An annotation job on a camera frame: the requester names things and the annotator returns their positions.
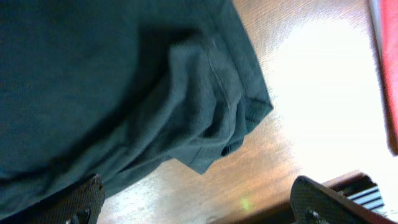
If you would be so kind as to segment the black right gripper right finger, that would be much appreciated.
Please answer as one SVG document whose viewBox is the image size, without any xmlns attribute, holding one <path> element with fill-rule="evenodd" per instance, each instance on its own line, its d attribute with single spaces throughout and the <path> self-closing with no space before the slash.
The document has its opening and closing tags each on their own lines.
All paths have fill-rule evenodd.
<svg viewBox="0 0 398 224">
<path fill-rule="evenodd" d="M 293 183 L 290 204 L 298 224 L 395 224 L 303 175 Z"/>
</svg>

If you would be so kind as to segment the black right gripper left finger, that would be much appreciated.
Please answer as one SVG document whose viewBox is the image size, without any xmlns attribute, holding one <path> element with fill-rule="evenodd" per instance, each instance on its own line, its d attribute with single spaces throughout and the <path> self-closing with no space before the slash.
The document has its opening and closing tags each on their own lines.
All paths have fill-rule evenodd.
<svg viewBox="0 0 398 224">
<path fill-rule="evenodd" d="M 105 200 L 98 174 L 93 174 L 33 204 L 1 224 L 96 224 Z"/>
</svg>

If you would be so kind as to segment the dark green t-shirt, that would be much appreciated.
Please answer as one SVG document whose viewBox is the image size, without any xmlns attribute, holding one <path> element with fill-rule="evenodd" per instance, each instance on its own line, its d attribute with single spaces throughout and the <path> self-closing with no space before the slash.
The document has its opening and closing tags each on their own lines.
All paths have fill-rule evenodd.
<svg viewBox="0 0 398 224">
<path fill-rule="evenodd" d="M 2 1 L 1 218 L 91 174 L 202 174 L 272 109 L 231 1 Z"/>
</svg>

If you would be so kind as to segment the red garment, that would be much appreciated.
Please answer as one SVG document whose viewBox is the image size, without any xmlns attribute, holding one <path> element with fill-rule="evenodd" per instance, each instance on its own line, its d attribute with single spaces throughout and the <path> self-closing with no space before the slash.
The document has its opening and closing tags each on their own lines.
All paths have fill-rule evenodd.
<svg viewBox="0 0 398 224">
<path fill-rule="evenodd" d="M 384 93 L 392 131 L 392 151 L 397 155 L 397 0 L 380 0 Z"/>
</svg>

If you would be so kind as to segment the white garment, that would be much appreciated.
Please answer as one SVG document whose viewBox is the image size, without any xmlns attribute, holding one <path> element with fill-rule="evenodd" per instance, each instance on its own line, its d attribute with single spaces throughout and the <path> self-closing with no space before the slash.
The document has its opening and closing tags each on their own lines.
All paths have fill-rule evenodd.
<svg viewBox="0 0 398 224">
<path fill-rule="evenodd" d="M 376 37 L 377 50 L 379 57 L 382 56 L 382 24 L 381 24 L 381 0 L 369 0 L 371 18 Z"/>
</svg>

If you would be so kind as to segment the aluminium extrusion frame rail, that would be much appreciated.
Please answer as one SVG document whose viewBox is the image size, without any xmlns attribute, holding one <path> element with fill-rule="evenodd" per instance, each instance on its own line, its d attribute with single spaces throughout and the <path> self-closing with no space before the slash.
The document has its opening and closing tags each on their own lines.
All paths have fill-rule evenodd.
<svg viewBox="0 0 398 224">
<path fill-rule="evenodd" d="M 373 212 L 380 211 L 385 206 L 379 187 L 376 184 L 351 184 L 339 190 L 338 193 L 355 204 Z"/>
</svg>

